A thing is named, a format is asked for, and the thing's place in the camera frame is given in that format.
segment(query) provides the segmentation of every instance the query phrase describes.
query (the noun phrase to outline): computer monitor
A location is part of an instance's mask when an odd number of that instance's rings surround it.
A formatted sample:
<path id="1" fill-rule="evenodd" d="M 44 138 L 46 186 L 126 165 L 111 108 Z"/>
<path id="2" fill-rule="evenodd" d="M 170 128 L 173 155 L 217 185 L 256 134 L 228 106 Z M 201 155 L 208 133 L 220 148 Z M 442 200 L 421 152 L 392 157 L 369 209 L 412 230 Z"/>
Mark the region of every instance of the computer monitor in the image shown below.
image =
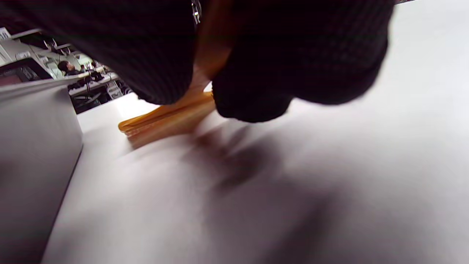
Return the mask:
<path id="1" fill-rule="evenodd" d="M 33 58 L 24 58 L 0 67 L 0 86 L 44 79 L 52 79 L 52 76 Z"/>

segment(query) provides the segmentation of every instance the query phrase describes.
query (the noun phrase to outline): chair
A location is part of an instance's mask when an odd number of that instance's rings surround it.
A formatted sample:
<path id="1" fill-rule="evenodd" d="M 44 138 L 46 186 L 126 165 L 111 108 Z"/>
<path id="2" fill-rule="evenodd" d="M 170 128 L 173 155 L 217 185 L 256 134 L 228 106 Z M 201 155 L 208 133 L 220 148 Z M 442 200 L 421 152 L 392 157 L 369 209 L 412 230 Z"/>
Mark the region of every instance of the chair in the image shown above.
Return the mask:
<path id="1" fill-rule="evenodd" d="M 98 97 L 102 93 L 97 93 L 94 95 L 85 95 L 85 96 L 75 96 L 72 98 L 73 107 L 75 108 L 76 114 L 81 114 L 87 110 L 90 110 L 96 106 L 101 105 L 98 100 Z"/>

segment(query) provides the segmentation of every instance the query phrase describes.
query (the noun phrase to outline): white table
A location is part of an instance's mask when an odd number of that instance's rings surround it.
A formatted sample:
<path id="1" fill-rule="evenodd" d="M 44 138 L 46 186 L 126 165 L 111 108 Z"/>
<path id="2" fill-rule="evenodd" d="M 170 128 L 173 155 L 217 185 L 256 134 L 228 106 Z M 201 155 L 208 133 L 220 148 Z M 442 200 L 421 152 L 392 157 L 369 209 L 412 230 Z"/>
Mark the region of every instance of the white table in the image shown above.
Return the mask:
<path id="1" fill-rule="evenodd" d="M 108 73 L 108 74 L 105 74 L 104 76 L 104 79 L 98 81 L 98 82 L 92 82 L 90 83 L 90 91 L 98 88 L 98 87 L 101 87 L 109 82 L 112 82 L 112 81 L 115 81 L 115 80 L 118 80 L 119 79 L 119 76 L 114 73 L 114 72 L 111 72 L 111 73 Z M 88 88 L 85 86 L 81 87 L 81 88 L 77 88 L 77 89 L 73 89 L 73 90 L 70 90 L 68 92 L 68 94 L 70 94 L 70 96 L 75 96 L 75 95 L 79 95 L 81 93 L 85 93 L 86 91 L 88 90 Z"/>
<path id="2" fill-rule="evenodd" d="M 229 162 L 184 136 L 132 151 L 118 122 L 155 107 L 134 95 L 79 115 L 84 148 L 44 263 L 467 263 L 467 14 L 462 0 L 398 6 L 364 98 L 294 101 L 247 128 Z M 221 126 L 222 143 L 242 135 Z"/>

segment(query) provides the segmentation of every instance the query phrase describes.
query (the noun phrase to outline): person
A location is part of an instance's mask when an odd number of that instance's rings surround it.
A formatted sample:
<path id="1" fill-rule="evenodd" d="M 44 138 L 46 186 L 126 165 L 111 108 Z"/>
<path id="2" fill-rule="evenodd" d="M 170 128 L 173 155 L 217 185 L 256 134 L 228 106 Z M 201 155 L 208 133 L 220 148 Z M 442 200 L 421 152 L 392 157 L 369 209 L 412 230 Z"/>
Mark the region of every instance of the person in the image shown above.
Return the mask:
<path id="1" fill-rule="evenodd" d="M 204 88 L 206 82 L 191 86 L 200 48 L 205 47 L 208 63 L 212 50 L 227 51 L 207 80 L 217 111 L 254 123 L 283 115 L 294 98 L 337 105 L 365 94 L 386 55 L 395 4 L 200 2 L 204 11 L 197 30 L 191 0 L 145 1 L 138 8 L 129 8 L 131 0 L 112 5 L 70 0 L 60 8 L 55 0 L 0 1 L 0 8 L 108 65 L 140 98 L 157 105 L 174 104 L 191 89 Z"/>
<path id="2" fill-rule="evenodd" d="M 61 61 L 57 64 L 57 68 L 59 70 L 65 72 L 64 76 L 72 76 L 72 75 L 78 75 L 81 74 L 82 72 L 79 70 L 75 69 L 75 66 L 71 64 L 70 62 L 67 61 Z"/>

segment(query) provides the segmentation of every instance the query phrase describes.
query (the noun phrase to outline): white surface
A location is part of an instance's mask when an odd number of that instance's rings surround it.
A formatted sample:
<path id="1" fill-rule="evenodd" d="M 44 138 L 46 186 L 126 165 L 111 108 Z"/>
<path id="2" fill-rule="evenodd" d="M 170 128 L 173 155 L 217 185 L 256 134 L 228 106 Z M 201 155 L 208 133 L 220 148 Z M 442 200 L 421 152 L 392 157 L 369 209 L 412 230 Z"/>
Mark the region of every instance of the white surface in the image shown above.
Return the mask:
<path id="1" fill-rule="evenodd" d="M 396 9 L 364 98 L 224 123 L 224 144 L 246 133 L 227 159 L 184 136 L 132 152 L 117 124 L 154 107 L 134 95 L 80 115 L 84 149 L 44 263 L 466 264 L 469 3 Z M 255 176 L 220 188 L 243 175 Z"/>
<path id="2" fill-rule="evenodd" d="M 115 81 L 115 80 L 118 80 L 118 79 L 119 79 L 119 76 L 114 72 L 106 74 L 106 75 L 104 75 L 104 79 L 100 80 L 99 82 L 90 83 L 90 91 L 94 90 L 95 88 L 101 87 L 103 84 L 107 84 L 108 82 Z M 84 93 L 86 91 L 87 91 L 87 87 L 85 85 L 81 88 L 70 90 L 68 92 L 68 94 L 70 94 L 70 96 L 74 96 L 74 95 L 78 95 L 80 93 Z"/>

